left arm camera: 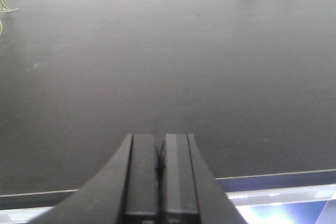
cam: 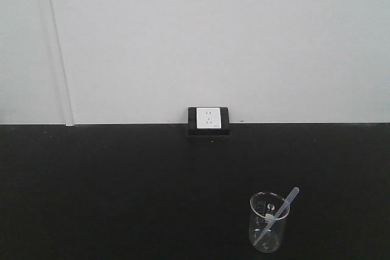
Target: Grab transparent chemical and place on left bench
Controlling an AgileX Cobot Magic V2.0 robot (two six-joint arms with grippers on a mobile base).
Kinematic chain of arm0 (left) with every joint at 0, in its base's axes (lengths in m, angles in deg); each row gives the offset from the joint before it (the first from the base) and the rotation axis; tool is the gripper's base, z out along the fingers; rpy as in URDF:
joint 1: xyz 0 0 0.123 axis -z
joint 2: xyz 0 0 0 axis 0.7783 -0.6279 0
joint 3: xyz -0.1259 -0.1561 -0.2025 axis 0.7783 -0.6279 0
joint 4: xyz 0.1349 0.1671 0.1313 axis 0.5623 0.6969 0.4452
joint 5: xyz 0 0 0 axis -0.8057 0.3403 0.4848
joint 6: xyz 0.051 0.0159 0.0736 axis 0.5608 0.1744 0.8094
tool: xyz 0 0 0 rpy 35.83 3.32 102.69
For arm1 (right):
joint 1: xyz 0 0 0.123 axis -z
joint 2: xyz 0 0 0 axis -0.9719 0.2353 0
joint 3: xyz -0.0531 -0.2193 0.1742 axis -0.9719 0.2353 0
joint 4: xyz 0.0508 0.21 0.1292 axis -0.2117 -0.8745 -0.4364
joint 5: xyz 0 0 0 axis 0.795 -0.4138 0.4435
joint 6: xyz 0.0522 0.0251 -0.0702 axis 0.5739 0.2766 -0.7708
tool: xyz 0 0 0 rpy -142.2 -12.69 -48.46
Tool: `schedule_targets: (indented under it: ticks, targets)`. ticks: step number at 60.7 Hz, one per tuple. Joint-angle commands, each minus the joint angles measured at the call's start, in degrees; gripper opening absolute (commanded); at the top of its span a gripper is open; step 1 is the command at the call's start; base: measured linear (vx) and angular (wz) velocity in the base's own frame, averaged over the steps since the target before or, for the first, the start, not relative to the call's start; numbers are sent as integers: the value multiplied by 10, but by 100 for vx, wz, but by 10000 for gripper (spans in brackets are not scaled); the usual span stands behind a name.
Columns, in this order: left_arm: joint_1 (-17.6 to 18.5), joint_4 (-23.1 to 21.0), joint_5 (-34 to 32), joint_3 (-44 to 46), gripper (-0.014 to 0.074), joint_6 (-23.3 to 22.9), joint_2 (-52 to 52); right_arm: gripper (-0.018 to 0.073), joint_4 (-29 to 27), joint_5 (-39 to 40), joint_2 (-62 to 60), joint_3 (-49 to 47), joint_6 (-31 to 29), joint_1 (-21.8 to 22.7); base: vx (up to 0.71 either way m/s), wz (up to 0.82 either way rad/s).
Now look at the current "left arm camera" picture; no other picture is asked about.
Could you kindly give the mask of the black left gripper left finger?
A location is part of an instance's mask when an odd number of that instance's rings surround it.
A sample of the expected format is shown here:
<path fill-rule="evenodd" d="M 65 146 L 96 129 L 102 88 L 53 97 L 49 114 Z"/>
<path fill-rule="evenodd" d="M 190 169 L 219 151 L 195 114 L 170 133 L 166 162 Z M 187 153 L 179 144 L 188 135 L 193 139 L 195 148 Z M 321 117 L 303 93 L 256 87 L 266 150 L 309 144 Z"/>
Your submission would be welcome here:
<path fill-rule="evenodd" d="M 153 135 L 127 134 L 85 185 L 32 223 L 157 223 L 158 155 Z"/>

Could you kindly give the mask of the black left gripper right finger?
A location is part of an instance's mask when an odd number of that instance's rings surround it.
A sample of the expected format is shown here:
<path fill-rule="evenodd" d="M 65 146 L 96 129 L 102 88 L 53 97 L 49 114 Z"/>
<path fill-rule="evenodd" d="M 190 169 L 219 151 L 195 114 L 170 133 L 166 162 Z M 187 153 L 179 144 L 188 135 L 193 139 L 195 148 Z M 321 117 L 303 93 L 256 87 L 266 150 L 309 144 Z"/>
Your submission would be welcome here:
<path fill-rule="evenodd" d="M 161 148 L 161 223 L 246 223 L 203 159 L 192 134 L 167 134 Z"/>

